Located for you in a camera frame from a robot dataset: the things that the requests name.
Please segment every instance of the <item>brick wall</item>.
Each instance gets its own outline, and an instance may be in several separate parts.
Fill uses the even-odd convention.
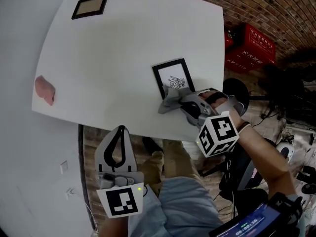
[[[223,8],[225,27],[248,22],[276,44],[280,60],[316,47],[316,0],[205,0]]]

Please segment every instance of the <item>picture frame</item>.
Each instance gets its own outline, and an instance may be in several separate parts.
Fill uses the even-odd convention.
[[[192,92],[195,92],[184,58],[154,65],[152,68],[162,99],[165,98],[165,93],[162,87],[163,85],[167,85],[175,89],[188,87]]]
[[[101,15],[106,3],[107,0],[79,0],[71,19]]]

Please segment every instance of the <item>blue shirt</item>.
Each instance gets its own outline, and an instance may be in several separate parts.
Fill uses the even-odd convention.
[[[166,179],[159,198],[146,187],[143,213],[129,217],[129,237],[208,237],[223,224],[208,191],[193,178]],[[305,236],[304,220],[299,225]]]

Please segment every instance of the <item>person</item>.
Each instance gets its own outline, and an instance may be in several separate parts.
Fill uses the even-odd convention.
[[[206,99],[215,91],[199,96]],[[226,98],[217,99],[211,106],[216,108]],[[244,121],[234,109],[230,116],[236,129]],[[223,224],[203,181],[181,142],[163,142],[161,149],[151,138],[144,137],[145,148],[152,153],[143,163],[147,194],[143,198],[143,213],[107,219],[100,237],[207,237],[208,233]],[[295,200],[295,188],[289,166],[283,156],[261,137],[251,126],[240,134],[238,143],[252,158],[253,164],[267,182],[269,198],[280,192]],[[164,166],[165,180],[161,181]],[[305,226],[301,219],[297,226],[304,236]]]

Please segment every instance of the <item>wall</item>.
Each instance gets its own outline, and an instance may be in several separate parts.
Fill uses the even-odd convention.
[[[78,126],[31,111],[40,50],[62,0],[0,0],[0,227],[9,237],[87,237]],[[68,161],[69,172],[59,165]]]
[[[316,47],[316,0],[205,0],[224,9],[225,26],[241,22],[265,33],[276,43],[277,58]]]

